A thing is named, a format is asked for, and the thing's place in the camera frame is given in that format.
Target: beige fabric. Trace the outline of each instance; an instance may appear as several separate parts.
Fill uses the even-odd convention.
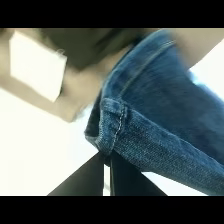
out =
[[[82,72],[66,67],[62,93],[52,103],[10,76],[9,38],[13,30],[8,29],[0,36],[0,87],[68,122],[73,121],[83,108],[94,102],[106,75],[127,50],[124,49],[119,54],[108,56],[100,64],[91,66]],[[20,31],[54,49],[48,40],[43,41],[40,38],[38,32],[32,29],[20,29]]]

